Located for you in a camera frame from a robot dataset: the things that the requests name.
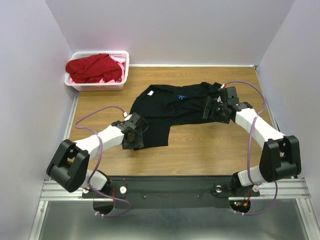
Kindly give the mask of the black t shirt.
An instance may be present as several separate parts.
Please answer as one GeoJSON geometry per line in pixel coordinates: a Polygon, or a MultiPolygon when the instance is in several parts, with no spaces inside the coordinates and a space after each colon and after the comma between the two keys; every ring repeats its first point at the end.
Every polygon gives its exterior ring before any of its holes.
{"type": "Polygon", "coordinates": [[[147,130],[142,133],[143,148],[168,145],[171,126],[214,122],[203,119],[207,97],[217,98],[221,84],[201,82],[186,86],[153,84],[133,102],[130,113],[142,116],[147,130]]]}

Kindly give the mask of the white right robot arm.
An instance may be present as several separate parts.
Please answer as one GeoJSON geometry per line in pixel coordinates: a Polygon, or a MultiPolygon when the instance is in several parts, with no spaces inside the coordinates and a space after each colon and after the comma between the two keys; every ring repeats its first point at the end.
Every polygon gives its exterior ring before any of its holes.
{"type": "Polygon", "coordinates": [[[242,195],[252,187],[258,191],[262,183],[297,176],[302,171],[300,143],[294,135],[285,135],[273,128],[248,102],[240,102],[236,88],[222,85],[218,97],[208,96],[202,118],[218,123],[234,122],[249,133],[249,140],[255,140],[262,149],[259,164],[232,175],[228,184],[217,183],[215,194],[242,195]]]}

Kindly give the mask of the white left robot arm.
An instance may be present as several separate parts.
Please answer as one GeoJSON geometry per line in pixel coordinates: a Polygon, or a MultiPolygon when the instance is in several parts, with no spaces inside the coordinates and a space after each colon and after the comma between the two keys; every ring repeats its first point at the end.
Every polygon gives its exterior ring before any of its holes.
{"type": "Polygon", "coordinates": [[[130,114],[124,121],[116,121],[100,132],[81,140],[63,140],[46,174],[69,193],[79,188],[94,190],[100,197],[111,193],[108,177],[96,170],[89,170],[89,161],[110,148],[122,146],[123,149],[139,149],[143,144],[143,128],[147,121],[137,113],[130,114]]]}

